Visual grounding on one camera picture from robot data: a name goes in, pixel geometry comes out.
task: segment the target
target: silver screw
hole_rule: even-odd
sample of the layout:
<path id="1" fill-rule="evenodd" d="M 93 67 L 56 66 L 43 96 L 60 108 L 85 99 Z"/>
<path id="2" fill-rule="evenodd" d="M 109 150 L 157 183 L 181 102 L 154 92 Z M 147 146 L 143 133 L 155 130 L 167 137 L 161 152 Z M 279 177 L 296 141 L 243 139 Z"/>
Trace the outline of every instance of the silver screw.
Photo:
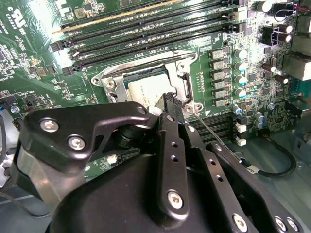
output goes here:
<path id="1" fill-rule="evenodd" d="M 275 107 L 276 107 L 276 105 L 274 103 L 269 103 L 268 106 L 267 106 L 267 108 L 269 110 L 273 110 Z"/>
<path id="2" fill-rule="evenodd" d="M 195 132 L 195 128 L 193 128 L 191 125 L 188 125 L 188 129 L 189 129 L 191 132 Z"/>
<path id="3" fill-rule="evenodd" d="M 107 81 L 106 82 L 106 87 L 108 89 L 113 89 L 115 87 L 115 83 L 113 81 Z"/>
<path id="4" fill-rule="evenodd" d="M 286 231 L 286 226 L 285 226 L 284 222 L 281 220 L 281 218 L 278 216 L 275 216 L 274 219 L 275 219 L 277 225 L 282 229 L 282 231 Z"/>
<path id="5" fill-rule="evenodd" d="M 11 113 L 16 114 L 16 113 L 19 113 L 19 112 L 20 112 L 19 107 L 17 107 L 17 106 L 12 106 L 11 107 Z"/>
<path id="6" fill-rule="evenodd" d="M 290 224 L 290 226 L 297 232 L 299 231 L 297 225 L 294 223 L 294 221 L 291 218 L 287 218 L 288 223 Z"/>
<path id="7" fill-rule="evenodd" d="M 89 171 L 91 169 L 90 165 L 86 165 L 86 168 L 84 169 L 85 171 Z"/>
<path id="8" fill-rule="evenodd" d="M 171 121 L 171 122 L 174 121 L 174 118 L 173 118 L 171 115 L 167 115 L 166 118 L 167 118 L 169 121 Z"/>
<path id="9" fill-rule="evenodd" d="M 40 123 L 41 129 L 46 132 L 53 133 L 58 130 L 58 124 L 53 120 L 44 120 Z"/>
<path id="10" fill-rule="evenodd" d="M 82 150 L 86 143 L 82 138 L 75 136 L 68 139 L 68 145 L 75 150 Z"/>
<path id="11" fill-rule="evenodd" d="M 234 214 L 232 218 L 233 218 L 235 225 L 240 229 L 241 232 L 247 232 L 246 222 L 240 215 Z"/>
<path id="12" fill-rule="evenodd" d="M 215 144 L 215 147 L 218 151 L 222 151 L 223 149 L 218 145 L 218 144 Z"/>
<path id="13" fill-rule="evenodd" d="M 170 191 L 167 194 L 167 197 L 169 199 L 169 203 L 171 204 L 173 208 L 180 209 L 183 206 L 183 200 L 178 193 L 174 191 Z"/>

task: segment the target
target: electrolytic capacitor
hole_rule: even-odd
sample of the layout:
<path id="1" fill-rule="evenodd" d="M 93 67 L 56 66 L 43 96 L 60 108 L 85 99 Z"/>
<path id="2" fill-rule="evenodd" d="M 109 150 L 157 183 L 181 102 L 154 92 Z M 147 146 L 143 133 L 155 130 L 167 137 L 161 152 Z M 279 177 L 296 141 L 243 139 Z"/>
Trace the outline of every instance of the electrolytic capacitor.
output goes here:
<path id="1" fill-rule="evenodd" d="M 288 78 L 282 76 L 282 75 L 276 75 L 274 77 L 275 80 L 277 80 L 278 82 L 282 83 L 282 84 L 287 84 L 288 83 Z"/>
<path id="2" fill-rule="evenodd" d="M 236 89 L 234 93 L 240 98 L 244 98 L 246 96 L 246 91 L 242 88 Z"/>
<path id="3" fill-rule="evenodd" d="M 247 83 L 247 79 L 241 74 L 237 75 L 234 81 L 243 86 Z"/>
<path id="4" fill-rule="evenodd" d="M 276 67 L 275 67 L 275 66 L 273 66 L 273 65 L 271 65 L 271 64 L 268 64 L 268 63 L 262 64 L 262 68 L 263 68 L 264 70 L 269 71 L 269 72 L 275 72 L 275 70 L 276 70 Z"/>
<path id="5" fill-rule="evenodd" d="M 247 63 L 236 62 L 234 64 L 234 68 L 239 70 L 239 71 L 245 71 L 247 69 Z"/>
<path id="6" fill-rule="evenodd" d="M 281 24 L 278 27 L 280 28 L 280 32 L 283 33 L 291 33 L 293 31 L 293 27 L 291 25 Z"/>
<path id="7" fill-rule="evenodd" d="M 247 57 L 247 51 L 243 49 L 237 49 L 234 51 L 234 56 L 241 60 L 244 60 Z"/>
<path id="8" fill-rule="evenodd" d="M 268 1 L 261 1 L 257 4 L 256 8 L 258 11 L 268 12 L 272 8 L 272 3 L 269 0 Z"/>
<path id="9" fill-rule="evenodd" d="M 283 41 L 283 42 L 288 43 L 291 41 L 291 39 L 292 39 L 291 35 L 281 34 L 281 33 L 278 34 L 278 40 L 279 41 Z"/>
<path id="10" fill-rule="evenodd" d="M 258 121 L 258 122 L 264 122 L 264 116 L 261 114 L 261 112 L 257 112 L 254 115 L 254 118 Z"/>
<path id="11" fill-rule="evenodd" d="M 263 126 L 264 126 L 263 122 L 259 122 L 259 121 L 255 120 L 254 124 L 255 124 L 257 129 L 263 129 Z"/>

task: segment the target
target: white sticker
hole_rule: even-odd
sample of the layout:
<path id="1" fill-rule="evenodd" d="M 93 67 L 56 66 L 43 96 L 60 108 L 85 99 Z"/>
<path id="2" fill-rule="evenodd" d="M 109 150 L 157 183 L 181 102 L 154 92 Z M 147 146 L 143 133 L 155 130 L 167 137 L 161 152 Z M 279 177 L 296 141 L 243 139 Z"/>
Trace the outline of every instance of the white sticker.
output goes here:
<path id="1" fill-rule="evenodd" d="M 248 168 L 246 168 L 246 170 L 248 170 L 249 173 L 254 175 L 258 173 L 260 169 L 258 167 L 255 167 L 254 165 L 251 165 Z"/>

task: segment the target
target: motherboard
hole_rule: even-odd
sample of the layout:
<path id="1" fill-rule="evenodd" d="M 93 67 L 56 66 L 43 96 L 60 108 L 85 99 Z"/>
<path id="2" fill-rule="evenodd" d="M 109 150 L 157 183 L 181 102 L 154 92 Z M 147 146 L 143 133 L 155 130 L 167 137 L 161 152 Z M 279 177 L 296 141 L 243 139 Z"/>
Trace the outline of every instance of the motherboard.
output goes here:
<path id="1" fill-rule="evenodd" d="M 0 107 L 19 129 L 32 111 L 181 101 L 205 143 L 246 144 L 289 128 L 311 89 L 307 0 L 6 0 L 0 3 Z M 87 176 L 135 155 L 111 155 Z"/>

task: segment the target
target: gold contact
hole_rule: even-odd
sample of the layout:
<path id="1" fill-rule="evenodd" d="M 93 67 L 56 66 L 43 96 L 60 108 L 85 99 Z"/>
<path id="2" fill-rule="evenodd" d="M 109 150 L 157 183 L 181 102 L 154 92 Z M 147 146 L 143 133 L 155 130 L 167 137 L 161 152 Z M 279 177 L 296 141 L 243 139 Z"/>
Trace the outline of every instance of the gold contact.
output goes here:
<path id="1" fill-rule="evenodd" d="M 183 2 L 183 1 L 185 1 L 185 0 L 172 0 L 172 1 L 167 1 L 167 2 L 156 4 L 156 5 L 152 5 L 152 6 L 147 6 L 147 7 L 139 8 L 139 9 L 136 9 L 136 10 L 133 10 L 133 11 L 124 12 L 124 13 L 119 14 L 119 15 L 110 16 L 110 17 L 106 17 L 106 18 L 101 18 L 101 19 L 98 19 L 96 21 L 92 21 L 92 22 L 89 22 L 89 23 L 83 23 L 83 24 L 80 24 L 80 25 L 64 28 L 64 29 L 55 31 L 52 34 L 64 33 L 64 32 L 68 32 L 68 31 L 77 30 L 77 29 L 80 29 L 80 28 L 83 28 L 83 27 L 87 27 L 87 26 L 90 26 L 90 25 L 93 25 L 93 24 L 106 22 L 106 21 L 111 20 L 111 19 L 116 19 L 116 18 L 120 18 L 120 17 L 123 17 L 123 16 L 129 16 L 129 15 L 132 15 L 132 14 L 135 14 L 135 13 L 139 13 L 141 11 L 147 11 L 147 10 L 151 10 L 151 9 L 154 9 L 154 8 L 157 8 L 157 7 L 160 7 L 160 6 L 167 6 L 167 5 L 171 5 L 171 4 L 179 3 L 179 2 Z"/>

